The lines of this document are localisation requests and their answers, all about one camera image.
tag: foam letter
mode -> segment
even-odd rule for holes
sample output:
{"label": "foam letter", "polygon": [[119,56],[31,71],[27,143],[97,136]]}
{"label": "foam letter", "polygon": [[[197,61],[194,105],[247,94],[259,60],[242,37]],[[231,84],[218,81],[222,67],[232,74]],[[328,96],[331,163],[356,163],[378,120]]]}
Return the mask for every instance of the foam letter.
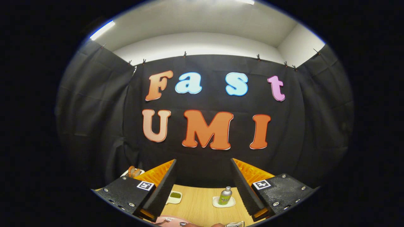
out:
{"label": "foam letter", "polygon": [[157,114],[160,116],[160,132],[158,134],[152,131],[152,117],[154,116],[154,110],[144,109],[143,114],[143,133],[150,141],[157,143],[163,142],[167,136],[167,123],[168,117],[171,116],[171,111],[160,110]]}
{"label": "foam letter", "polygon": [[277,76],[273,76],[268,78],[268,83],[271,84],[272,95],[274,96],[276,101],[282,102],[285,100],[285,95],[281,94],[280,87],[283,87],[283,82],[278,80]]}
{"label": "foam letter", "polygon": [[212,138],[213,142],[210,147],[214,150],[228,150],[230,149],[229,143],[229,126],[230,121],[233,119],[233,114],[229,112],[219,112],[213,118],[208,126],[201,111],[187,110],[184,116],[188,119],[187,136],[182,145],[184,147],[196,147],[198,143],[195,141],[195,134],[198,137],[202,147],[206,147]]}
{"label": "foam letter", "polygon": [[252,117],[255,121],[254,141],[250,144],[251,149],[263,149],[268,146],[266,142],[268,123],[271,117],[265,114],[257,114]]}
{"label": "foam letter", "polygon": [[149,77],[150,80],[149,94],[146,96],[146,101],[159,99],[161,97],[161,93],[158,92],[158,88],[160,88],[161,90],[166,89],[167,78],[170,79],[172,77],[173,72],[171,70],[151,75]]}
{"label": "foam letter", "polygon": [[229,73],[225,78],[227,84],[226,92],[229,95],[243,96],[248,91],[248,77],[244,73]]}
{"label": "foam letter", "polygon": [[198,94],[202,91],[201,75],[199,73],[191,72],[182,74],[179,77],[180,82],[175,86],[175,91],[180,94],[189,92],[190,94]]}

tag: blue letter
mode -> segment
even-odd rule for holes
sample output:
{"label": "blue letter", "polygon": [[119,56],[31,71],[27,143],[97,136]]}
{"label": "blue letter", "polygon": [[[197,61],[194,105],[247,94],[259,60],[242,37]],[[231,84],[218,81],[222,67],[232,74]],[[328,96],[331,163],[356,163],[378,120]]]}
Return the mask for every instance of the blue letter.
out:
{"label": "blue letter", "polygon": [[179,77],[180,82],[175,85],[175,91],[180,94],[189,92],[190,94],[198,94],[202,91],[201,75],[199,73],[191,72],[182,74]]}
{"label": "blue letter", "polygon": [[243,96],[248,91],[248,77],[244,73],[229,73],[225,78],[229,84],[226,86],[226,92],[229,95]]}

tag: white ceiling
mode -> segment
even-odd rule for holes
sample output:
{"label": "white ceiling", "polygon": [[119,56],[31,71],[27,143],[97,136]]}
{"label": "white ceiling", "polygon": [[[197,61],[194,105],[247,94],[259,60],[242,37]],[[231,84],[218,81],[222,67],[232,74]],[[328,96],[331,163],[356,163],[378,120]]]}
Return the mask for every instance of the white ceiling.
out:
{"label": "white ceiling", "polygon": [[113,18],[116,23],[96,39],[116,51],[148,38],[186,32],[244,37],[278,47],[297,25],[289,16],[255,2],[237,0],[155,0]]}

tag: orange letter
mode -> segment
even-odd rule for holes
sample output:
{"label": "orange letter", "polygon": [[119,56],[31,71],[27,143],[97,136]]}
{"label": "orange letter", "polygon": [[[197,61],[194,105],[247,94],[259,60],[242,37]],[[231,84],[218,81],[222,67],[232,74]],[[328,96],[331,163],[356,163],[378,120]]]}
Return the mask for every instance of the orange letter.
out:
{"label": "orange letter", "polygon": [[187,110],[184,116],[188,119],[187,136],[182,145],[184,147],[196,147],[198,143],[195,141],[195,134],[198,137],[202,147],[206,147],[212,138],[213,142],[210,147],[214,150],[228,150],[229,143],[229,126],[233,119],[233,114],[229,112],[219,112],[213,118],[208,126],[199,110]]}
{"label": "orange letter", "polygon": [[154,74],[149,77],[150,87],[149,94],[146,96],[146,101],[156,100],[161,97],[161,93],[158,92],[158,88],[161,90],[166,89],[167,86],[167,78],[171,79],[173,77],[173,72],[165,71],[159,74]]}
{"label": "orange letter", "polygon": [[255,121],[255,135],[254,141],[250,144],[251,149],[266,148],[268,143],[265,141],[267,138],[267,127],[271,121],[271,117],[265,114],[257,114],[252,117]]}
{"label": "orange letter", "polygon": [[171,111],[160,110],[157,114],[160,116],[160,132],[158,134],[152,131],[152,117],[154,116],[154,110],[144,109],[143,114],[143,133],[146,138],[154,142],[163,142],[167,136],[167,122],[168,117],[171,116]]}

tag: white coaster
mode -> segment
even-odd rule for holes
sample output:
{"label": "white coaster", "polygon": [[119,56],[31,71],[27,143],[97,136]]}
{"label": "white coaster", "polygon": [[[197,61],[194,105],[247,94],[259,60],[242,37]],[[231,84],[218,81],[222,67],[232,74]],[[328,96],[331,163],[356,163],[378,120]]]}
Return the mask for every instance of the white coaster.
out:
{"label": "white coaster", "polygon": [[220,205],[219,196],[214,196],[212,198],[212,204],[214,207],[223,208],[223,207],[232,207],[236,204],[236,200],[233,197],[230,197],[229,202],[226,205]]}
{"label": "white coaster", "polygon": [[181,193],[181,192],[179,192],[179,191],[171,191],[171,192],[170,192],[170,195],[171,195],[171,193],[173,193],[173,192],[176,192],[176,193],[180,194],[180,195],[181,195],[181,198],[174,198],[174,197],[168,196],[168,199],[167,199],[166,205],[167,205],[167,203],[179,204],[179,202],[181,202],[181,199],[182,199],[182,193]]}

